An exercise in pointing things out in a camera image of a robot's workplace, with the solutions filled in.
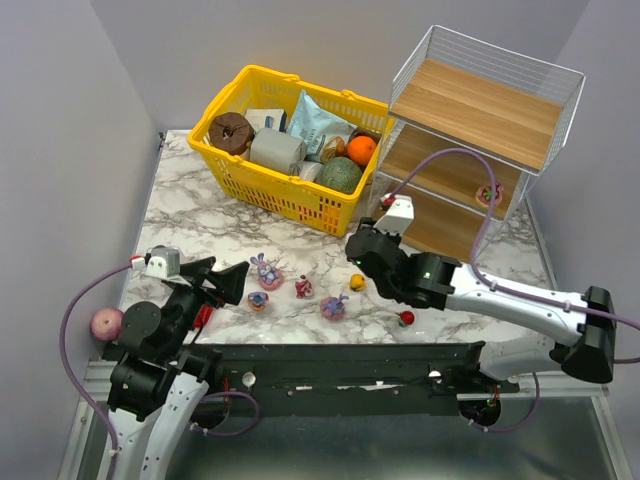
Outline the grey paper roll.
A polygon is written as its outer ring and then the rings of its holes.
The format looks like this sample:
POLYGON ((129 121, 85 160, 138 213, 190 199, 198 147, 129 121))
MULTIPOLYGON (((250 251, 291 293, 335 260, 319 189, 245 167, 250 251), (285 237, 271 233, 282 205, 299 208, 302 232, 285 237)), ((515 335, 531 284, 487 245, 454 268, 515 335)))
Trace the grey paper roll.
POLYGON ((263 128, 251 143, 249 159, 278 173, 298 176, 305 156, 306 145, 300 138, 263 128))

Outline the white cup in basket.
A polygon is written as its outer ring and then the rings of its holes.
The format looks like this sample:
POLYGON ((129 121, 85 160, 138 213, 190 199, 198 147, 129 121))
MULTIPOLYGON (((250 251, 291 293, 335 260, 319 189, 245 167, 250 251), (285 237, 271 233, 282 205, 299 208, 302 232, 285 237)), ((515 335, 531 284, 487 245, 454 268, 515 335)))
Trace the white cup in basket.
POLYGON ((324 165, 320 162, 304 161, 300 169, 300 180, 314 182, 323 167, 324 165))

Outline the pink bear with santa hat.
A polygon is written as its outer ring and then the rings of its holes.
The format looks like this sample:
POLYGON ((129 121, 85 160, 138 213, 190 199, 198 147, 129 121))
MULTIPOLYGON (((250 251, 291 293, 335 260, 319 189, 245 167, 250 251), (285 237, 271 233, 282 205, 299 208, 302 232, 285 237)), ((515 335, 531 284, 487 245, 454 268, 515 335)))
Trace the pink bear with santa hat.
POLYGON ((295 290, 298 299, 310 298, 314 295, 312 283, 306 275, 301 275, 295 282, 295 290))

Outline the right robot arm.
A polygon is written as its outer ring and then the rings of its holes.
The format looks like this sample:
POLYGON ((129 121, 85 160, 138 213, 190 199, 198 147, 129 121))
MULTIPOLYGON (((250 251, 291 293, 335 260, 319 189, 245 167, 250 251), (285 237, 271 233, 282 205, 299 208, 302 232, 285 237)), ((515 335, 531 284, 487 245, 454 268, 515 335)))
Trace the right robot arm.
POLYGON ((376 285, 378 294, 415 309, 463 311, 536 332, 482 348, 479 371, 504 380, 519 373, 560 370, 585 382, 606 384, 614 374, 616 327, 609 291, 583 294, 531 287, 487 275, 435 253, 406 254, 400 238, 364 219, 346 244, 347 259, 376 285))

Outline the green melon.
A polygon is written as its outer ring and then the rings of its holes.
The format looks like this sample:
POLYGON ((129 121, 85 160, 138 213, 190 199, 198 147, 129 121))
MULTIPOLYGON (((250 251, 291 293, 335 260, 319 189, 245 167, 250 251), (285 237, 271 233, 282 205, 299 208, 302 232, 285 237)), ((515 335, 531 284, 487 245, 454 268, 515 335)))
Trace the green melon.
POLYGON ((356 190, 361 177, 362 171, 355 162, 347 157, 335 157, 321 168, 315 183, 350 195, 356 190))

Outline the light blue chips bag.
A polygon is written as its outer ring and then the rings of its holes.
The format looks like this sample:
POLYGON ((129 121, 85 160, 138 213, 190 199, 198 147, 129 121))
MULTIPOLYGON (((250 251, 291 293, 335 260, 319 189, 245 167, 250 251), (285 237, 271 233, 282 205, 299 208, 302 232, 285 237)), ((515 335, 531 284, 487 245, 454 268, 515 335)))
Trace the light blue chips bag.
POLYGON ((286 133, 300 138, 306 145, 307 161, 320 162, 320 152, 333 136, 341 136, 348 144, 355 126, 321 108, 302 90, 286 133))

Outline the purple bunny on pink donut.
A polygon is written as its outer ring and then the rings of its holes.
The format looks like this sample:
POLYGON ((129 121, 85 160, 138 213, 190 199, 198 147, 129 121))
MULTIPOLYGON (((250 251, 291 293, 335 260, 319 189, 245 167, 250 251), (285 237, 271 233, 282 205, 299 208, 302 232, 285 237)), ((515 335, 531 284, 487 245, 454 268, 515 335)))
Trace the purple bunny on pink donut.
POLYGON ((284 277, 281 271, 264 260, 263 252, 252 256, 250 262, 256 266, 258 283, 264 290, 274 291, 283 284, 284 277))

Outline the red bell pepper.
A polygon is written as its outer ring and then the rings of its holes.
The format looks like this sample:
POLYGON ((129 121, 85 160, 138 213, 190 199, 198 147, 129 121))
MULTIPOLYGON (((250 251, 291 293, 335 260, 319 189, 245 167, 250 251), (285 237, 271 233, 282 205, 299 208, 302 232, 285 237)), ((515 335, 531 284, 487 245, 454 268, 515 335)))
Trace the red bell pepper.
POLYGON ((194 320, 194 327, 196 329, 199 329, 206 326, 214 312, 215 312, 214 307, 209 305, 203 305, 200 308, 196 316, 196 319, 194 320))

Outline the brown bread pastry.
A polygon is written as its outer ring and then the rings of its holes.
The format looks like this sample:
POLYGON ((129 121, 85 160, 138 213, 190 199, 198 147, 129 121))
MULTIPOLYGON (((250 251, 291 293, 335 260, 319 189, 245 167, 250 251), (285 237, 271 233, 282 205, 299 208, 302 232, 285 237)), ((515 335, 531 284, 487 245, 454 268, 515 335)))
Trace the brown bread pastry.
POLYGON ((341 136, 331 137, 320 152, 320 161, 326 164, 333 158, 347 155, 347 142, 341 136))

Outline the red cherry toy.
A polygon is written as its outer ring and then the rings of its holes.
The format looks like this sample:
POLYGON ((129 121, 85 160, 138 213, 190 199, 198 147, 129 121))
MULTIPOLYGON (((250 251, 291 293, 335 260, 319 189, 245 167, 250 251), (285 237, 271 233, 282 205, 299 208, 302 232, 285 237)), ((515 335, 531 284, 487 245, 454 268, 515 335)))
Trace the red cherry toy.
POLYGON ((412 311, 402 311, 397 313, 398 324, 402 328, 409 327, 415 323, 415 314, 412 311))

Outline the yellow hair girl figure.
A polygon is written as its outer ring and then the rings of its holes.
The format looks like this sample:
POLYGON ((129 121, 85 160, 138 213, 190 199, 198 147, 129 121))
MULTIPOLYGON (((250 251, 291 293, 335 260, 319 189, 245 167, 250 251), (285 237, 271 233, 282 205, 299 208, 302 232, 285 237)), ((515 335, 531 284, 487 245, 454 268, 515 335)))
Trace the yellow hair girl figure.
POLYGON ((365 277, 361 274, 353 274, 349 280, 349 289, 353 292, 360 292, 366 289, 365 277))

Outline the white blue box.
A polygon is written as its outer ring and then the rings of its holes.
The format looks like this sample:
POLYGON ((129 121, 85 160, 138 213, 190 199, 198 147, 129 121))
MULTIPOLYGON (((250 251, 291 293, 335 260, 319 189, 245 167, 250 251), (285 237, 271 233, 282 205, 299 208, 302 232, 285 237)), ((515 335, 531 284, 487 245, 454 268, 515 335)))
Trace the white blue box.
POLYGON ((282 108, 249 108, 246 110, 244 117, 255 132, 263 128, 269 128, 283 133, 286 132, 287 113, 282 108))

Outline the pink strawberry cake toy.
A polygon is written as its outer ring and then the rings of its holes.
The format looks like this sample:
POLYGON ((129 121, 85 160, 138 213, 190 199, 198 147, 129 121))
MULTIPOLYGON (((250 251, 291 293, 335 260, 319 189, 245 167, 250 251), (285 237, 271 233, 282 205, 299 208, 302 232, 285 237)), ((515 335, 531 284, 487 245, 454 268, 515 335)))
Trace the pink strawberry cake toy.
POLYGON ((488 208, 491 203, 497 207, 503 199, 504 186, 496 182, 494 186, 489 184, 480 187, 475 194, 475 201, 484 208, 488 208))

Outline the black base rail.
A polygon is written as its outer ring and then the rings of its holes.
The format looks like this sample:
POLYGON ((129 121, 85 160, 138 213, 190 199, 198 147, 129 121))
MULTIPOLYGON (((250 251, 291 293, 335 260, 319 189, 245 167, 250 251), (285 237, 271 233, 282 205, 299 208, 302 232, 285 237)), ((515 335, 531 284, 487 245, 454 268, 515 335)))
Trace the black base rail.
POLYGON ((223 369, 210 392, 228 386, 256 400, 236 405, 242 416, 455 416, 471 408, 462 394, 516 390, 479 371, 481 342, 203 346, 220 354, 223 369))

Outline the yellow plastic basket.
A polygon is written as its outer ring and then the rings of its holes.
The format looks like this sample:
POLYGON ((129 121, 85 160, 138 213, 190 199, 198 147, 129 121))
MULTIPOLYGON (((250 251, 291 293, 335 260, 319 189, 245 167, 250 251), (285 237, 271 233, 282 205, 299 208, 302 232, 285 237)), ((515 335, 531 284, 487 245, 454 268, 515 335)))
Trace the yellow plastic basket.
POLYGON ((244 67, 188 135, 225 193, 325 233, 342 236, 376 166, 347 148, 388 132, 387 106, 295 74, 244 67))

